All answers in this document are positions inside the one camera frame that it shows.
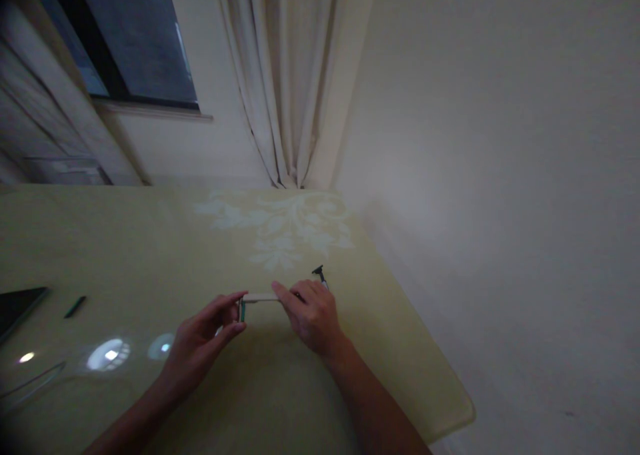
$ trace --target window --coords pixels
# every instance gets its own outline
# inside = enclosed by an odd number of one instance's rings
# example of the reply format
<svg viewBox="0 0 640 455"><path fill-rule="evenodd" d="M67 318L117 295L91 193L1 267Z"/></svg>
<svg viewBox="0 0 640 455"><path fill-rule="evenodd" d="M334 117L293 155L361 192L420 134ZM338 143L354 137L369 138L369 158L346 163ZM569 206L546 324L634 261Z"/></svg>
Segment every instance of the window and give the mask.
<svg viewBox="0 0 640 455"><path fill-rule="evenodd" d="M198 109L171 0L41 0L96 98Z"/></svg>

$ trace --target finger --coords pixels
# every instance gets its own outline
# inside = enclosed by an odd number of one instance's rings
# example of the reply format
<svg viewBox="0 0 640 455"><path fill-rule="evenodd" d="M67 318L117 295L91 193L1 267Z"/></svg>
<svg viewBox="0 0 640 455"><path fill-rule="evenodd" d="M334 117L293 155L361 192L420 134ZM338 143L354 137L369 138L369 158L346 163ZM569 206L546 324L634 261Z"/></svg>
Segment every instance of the finger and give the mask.
<svg viewBox="0 0 640 455"><path fill-rule="evenodd" d="M230 307L222 310L222 325L229 325L238 320L238 304L235 303Z"/></svg>
<svg viewBox="0 0 640 455"><path fill-rule="evenodd" d="M318 294L313 289L310 280L300 280L291 287L290 292L300 294L307 303L315 303L318 301Z"/></svg>
<svg viewBox="0 0 640 455"><path fill-rule="evenodd" d="M245 328L247 328L247 324L244 322L234 323L223 327L218 335L216 335L210 342L207 342L207 351L209 352L209 355L218 356L222 349L225 348L235 337L241 334Z"/></svg>
<svg viewBox="0 0 640 455"><path fill-rule="evenodd" d="M300 301L294 294L287 290L287 287L282 285L280 282L272 282L271 288L273 292L278 296L278 299L282 303L285 311L293 313L294 315L298 315L302 313L305 305L302 301Z"/></svg>
<svg viewBox="0 0 640 455"><path fill-rule="evenodd" d="M325 285L322 282L318 280L314 280L312 284L317 294L326 296L329 293L329 290L327 289L327 287L325 287Z"/></svg>
<svg viewBox="0 0 640 455"><path fill-rule="evenodd" d="M246 290L243 292L235 292L230 295L219 295L213 302L210 302L202 311L195 317L199 320L212 320L216 315L220 313L224 308L230 307L238 300L248 294Z"/></svg>

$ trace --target glass pane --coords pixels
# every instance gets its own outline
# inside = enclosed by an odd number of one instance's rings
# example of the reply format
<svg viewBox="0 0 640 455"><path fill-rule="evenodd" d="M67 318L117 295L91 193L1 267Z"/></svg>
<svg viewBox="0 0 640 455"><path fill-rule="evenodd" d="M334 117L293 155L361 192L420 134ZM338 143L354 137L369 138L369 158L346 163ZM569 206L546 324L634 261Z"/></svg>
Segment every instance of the glass pane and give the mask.
<svg viewBox="0 0 640 455"><path fill-rule="evenodd" d="M108 97L107 92L98 72L95 70L91 59L87 55L85 48L82 46L80 39L76 35L71 23L69 22L66 14L62 10L62 7L58 3L58 0L40 0L45 10L49 14L55 28L58 29L62 40L69 48L71 56L75 61L75 64L82 74L82 78L85 80L87 91L92 95L103 95Z"/></svg>
<svg viewBox="0 0 640 455"><path fill-rule="evenodd" d="M132 95L196 102L171 0L87 0Z"/></svg>

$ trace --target forearm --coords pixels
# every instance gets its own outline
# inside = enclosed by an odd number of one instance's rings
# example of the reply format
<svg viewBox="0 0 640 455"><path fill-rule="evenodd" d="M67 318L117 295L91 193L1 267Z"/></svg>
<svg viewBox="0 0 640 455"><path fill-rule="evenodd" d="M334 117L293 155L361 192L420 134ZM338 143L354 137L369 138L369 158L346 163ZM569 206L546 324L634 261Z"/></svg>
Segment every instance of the forearm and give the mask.
<svg viewBox="0 0 640 455"><path fill-rule="evenodd" d="M345 338L323 361L342 393L364 453L431 453L350 340Z"/></svg>
<svg viewBox="0 0 640 455"><path fill-rule="evenodd" d="M140 453L184 397L184 394L174 390L164 380L156 380L124 415L84 451L84 454Z"/></svg>

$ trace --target marker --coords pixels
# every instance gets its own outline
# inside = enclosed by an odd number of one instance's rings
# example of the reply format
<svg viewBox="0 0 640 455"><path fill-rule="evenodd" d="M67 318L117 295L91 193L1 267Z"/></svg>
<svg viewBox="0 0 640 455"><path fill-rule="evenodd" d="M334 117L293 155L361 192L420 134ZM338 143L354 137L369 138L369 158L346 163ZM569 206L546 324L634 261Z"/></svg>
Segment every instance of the marker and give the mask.
<svg viewBox="0 0 640 455"><path fill-rule="evenodd" d="M71 318L85 300L87 300L87 297L85 296L78 298L78 300L75 301L75 304L73 304L73 306L69 309L69 312L67 312L67 314L65 315L65 318Z"/></svg>

